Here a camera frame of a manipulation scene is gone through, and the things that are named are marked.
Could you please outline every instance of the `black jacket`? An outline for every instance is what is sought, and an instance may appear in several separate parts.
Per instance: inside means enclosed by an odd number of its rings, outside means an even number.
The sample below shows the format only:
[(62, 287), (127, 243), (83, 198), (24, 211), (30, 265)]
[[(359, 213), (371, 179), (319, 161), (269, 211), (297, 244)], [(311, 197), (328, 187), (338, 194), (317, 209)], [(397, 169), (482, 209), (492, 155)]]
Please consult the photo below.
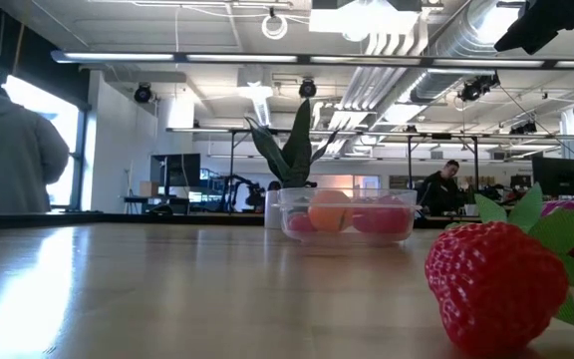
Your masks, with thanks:
[(427, 177), (418, 190), (418, 204), (428, 206), (432, 215), (456, 210), (461, 206), (457, 184), (453, 179), (443, 179), (439, 171)]

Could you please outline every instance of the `pink fruit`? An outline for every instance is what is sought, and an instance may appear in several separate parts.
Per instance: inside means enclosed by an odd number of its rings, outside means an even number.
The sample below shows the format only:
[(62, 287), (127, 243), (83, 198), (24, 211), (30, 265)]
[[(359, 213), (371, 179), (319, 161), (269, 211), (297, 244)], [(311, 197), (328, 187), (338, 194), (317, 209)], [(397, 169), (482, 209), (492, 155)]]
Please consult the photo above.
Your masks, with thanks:
[(412, 211), (403, 201), (383, 196), (378, 199), (363, 198), (362, 203), (395, 204), (400, 207), (393, 208), (369, 208), (357, 207), (354, 209), (354, 228), (362, 233), (391, 233), (400, 234), (407, 232)]
[(294, 213), (289, 216), (287, 222), (287, 228), (289, 230), (299, 231), (299, 232), (314, 232), (316, 227), (311, 223), (309, 215), (307, 213)]

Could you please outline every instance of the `monitor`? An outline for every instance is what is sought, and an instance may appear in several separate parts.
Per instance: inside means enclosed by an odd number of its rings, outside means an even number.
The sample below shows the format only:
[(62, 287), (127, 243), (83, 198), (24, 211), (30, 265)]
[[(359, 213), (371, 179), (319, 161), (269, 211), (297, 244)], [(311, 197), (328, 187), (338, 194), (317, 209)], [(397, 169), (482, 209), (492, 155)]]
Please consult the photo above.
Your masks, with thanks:
[(533, 158), (533, 179), (546, 195), (574, 195), (574, 160)]

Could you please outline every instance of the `orange fruit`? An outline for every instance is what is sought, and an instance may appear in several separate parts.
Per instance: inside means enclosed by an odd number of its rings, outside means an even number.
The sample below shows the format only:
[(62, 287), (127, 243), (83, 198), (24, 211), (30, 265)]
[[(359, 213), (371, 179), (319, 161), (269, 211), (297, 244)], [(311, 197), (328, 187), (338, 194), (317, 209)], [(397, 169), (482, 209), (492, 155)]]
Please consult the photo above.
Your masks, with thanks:
[[(348, 204), (341, 206), (318, 206), (316, 204)], [(320, 190), (311, 199), (309, 219), (320, 231), (336, 233), (351, 226), (353, 209), (351, 200), (340, 190)]]

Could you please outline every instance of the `snake plant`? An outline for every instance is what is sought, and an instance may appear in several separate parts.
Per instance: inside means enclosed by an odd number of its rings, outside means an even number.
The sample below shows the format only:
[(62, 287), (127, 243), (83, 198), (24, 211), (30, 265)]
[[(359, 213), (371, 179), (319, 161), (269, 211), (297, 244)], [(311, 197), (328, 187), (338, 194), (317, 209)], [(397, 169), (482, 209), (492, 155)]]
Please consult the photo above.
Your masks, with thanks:
[(267, 165), (273, 174), (282, 182), (283, 188), (302, 187), (309, 177), (311, 164), (321, 158), (327, 146), (334, 142), (335, 131), (325, 146), (312, 154), (309, 128), (311, 127), (311, 106), (309, 100), (300, 105), (294, 120), (289, 140), (282, 150), (278, 147), (271, 131), (252, 118), (245, 117), (251, 130), (251, 136), (256, 150), (267, 160)]

